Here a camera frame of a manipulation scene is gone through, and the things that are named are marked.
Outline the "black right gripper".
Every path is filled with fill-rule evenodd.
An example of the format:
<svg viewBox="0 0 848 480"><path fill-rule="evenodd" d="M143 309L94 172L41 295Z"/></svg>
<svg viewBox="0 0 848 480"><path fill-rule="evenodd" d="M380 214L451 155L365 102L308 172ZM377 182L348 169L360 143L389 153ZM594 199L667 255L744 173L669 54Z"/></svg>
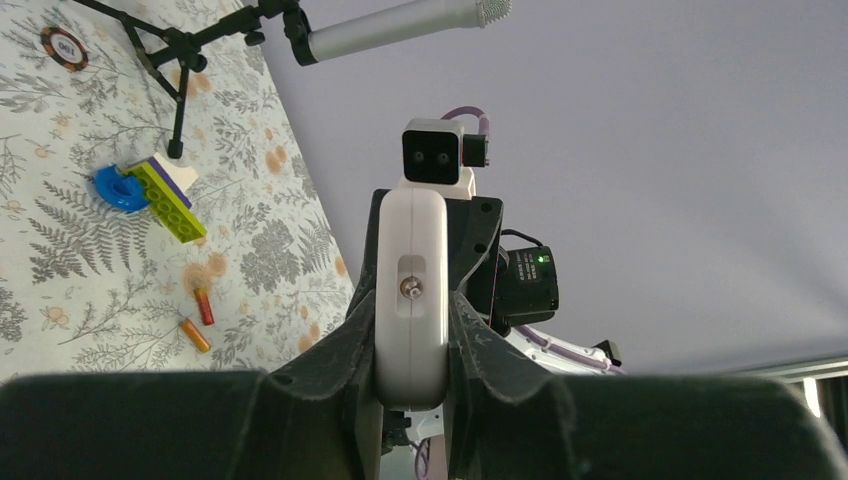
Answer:
<svg viewBox="0 0 848 480"><path fill-rule="evenodd" d="M379 332L446 332L456 297L474 314L493 298L503 203L424 188L378 189L351 321Z"/></svg>

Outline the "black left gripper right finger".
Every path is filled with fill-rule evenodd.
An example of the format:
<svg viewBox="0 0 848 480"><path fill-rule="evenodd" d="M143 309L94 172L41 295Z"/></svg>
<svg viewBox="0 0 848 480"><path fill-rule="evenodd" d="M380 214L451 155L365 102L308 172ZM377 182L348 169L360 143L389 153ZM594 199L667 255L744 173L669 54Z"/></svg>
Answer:
<svg viewBox="0 0 848 480"><path fill-rule="evenodd" d="M453 479L843 479L833 431L783 383L554 374L453 294Z"/></svg>

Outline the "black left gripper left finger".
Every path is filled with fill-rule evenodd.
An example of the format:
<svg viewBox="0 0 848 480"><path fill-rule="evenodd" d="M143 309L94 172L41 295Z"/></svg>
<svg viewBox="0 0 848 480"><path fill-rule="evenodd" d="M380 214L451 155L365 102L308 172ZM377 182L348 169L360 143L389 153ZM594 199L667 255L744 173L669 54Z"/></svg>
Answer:
<svg viewBox="0 0 848 480"><path fill-rule="evenodd" d="M273 372L61 374L1 390L5 479L374 479L374 299Z"/></svg>

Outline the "white red remote control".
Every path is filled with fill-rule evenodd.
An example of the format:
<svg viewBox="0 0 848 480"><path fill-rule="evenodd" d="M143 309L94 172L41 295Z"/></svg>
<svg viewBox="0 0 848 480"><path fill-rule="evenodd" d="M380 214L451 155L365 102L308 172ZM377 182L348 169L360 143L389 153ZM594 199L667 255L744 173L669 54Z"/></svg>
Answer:
<svg viewBox="0 0 848 480"><path fill-rule="evenodd" d="M389 409L430 410L448 384L448 232L445 199L397 188L379 210L375 382Z"/></svg>

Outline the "red orange battery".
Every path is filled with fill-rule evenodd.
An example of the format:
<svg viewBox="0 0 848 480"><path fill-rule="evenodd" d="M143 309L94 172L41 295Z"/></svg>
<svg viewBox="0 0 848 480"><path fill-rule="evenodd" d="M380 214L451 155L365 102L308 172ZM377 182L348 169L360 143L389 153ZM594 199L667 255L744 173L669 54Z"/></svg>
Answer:
<svg viewBox="0 0 848 480"><path fill-rule="evenodd" d="M204 326L212 326L215 324L215 317L211 307L208 290L206 287L195 287L193 289L194 298L198 305L201 322Z"/></svg>

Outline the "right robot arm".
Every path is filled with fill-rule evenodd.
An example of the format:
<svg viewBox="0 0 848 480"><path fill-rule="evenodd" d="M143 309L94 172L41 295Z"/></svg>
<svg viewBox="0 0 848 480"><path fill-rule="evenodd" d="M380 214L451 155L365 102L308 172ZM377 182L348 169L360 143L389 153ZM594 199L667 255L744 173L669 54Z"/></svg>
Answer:
<svg viewBox="0 0 848 480"><path fill-rule="evenodd" d="M556 264L549 247L502 227L501 200L478 196L446 205L449 283L486 326L550 371L624 373L612 341L582 347L531 327L559 308Z"/></svg>

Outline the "green lego brick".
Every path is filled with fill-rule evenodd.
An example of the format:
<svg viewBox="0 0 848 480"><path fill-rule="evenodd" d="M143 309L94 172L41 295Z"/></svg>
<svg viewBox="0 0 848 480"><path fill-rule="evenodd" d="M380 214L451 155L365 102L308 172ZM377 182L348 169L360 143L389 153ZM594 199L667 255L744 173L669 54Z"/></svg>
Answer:
<svg viewBox="0 0 848 480"><path fill-rule="evenodd" d="M160 223L181 243L203 238L206 228L147 162L129 168L125 176L139 181L149 208Z"/></svg>

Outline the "floral table mat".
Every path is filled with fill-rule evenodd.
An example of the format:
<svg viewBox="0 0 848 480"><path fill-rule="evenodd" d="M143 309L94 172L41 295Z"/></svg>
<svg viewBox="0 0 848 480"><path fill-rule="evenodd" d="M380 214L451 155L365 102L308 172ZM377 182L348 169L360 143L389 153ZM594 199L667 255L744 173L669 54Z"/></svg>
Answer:
<svg viewBox="0 0 848 480"><path fill-rule="evenodd" d="M271 370L352 283L242 1L1 5L1 378Z"/></svg>

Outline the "white purple block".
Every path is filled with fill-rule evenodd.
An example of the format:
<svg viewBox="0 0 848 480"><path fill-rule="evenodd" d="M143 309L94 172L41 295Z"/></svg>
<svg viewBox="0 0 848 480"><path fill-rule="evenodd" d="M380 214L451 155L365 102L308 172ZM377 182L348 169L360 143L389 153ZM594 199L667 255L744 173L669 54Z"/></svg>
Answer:
<svg viewBox="0 0 848 480"><path fill-rule="evenodd" d="M148 157L146 162L153 167L180 201L188 209L191 209L192 202L188 198L187 192L199 178L197 171L193 167L183 167L173 164L158 153Z"/></svg>

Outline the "black tripod mic stand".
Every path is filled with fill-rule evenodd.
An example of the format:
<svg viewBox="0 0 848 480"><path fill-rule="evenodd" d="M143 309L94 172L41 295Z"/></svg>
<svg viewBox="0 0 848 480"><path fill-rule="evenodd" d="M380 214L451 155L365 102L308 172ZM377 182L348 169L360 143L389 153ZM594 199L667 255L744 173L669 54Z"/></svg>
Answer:
<svg viewBox="0 0 848 480"><path fill-rule="evenodd" d="M297 1L260 1L256 5L244 6L195 33L175 27L157 27L101 1L77 2L122 25L141 66L176 103L172 137L166 149L171 159L179 159L183 155L182 132L188 82L192 73L201 73L207 67L203 46L236 34L241 34L248 46L260 45L265 41L261 21L280 16L284 35L298 64L308 66L318 62L309 46L311 26Z"/></svg>

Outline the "poker chip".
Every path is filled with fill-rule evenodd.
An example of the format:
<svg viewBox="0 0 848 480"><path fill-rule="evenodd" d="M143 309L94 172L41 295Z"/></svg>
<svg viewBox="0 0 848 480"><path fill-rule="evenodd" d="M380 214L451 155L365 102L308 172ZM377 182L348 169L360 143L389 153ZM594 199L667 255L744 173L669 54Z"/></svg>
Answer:
<svg viewBox="0 0 848 480"><path fill-rule="evenodd" d="M47 55L68 71L82 71L88 67L88 52L71 33L60 27L45 27L40 32L40 42Z"/></svg>

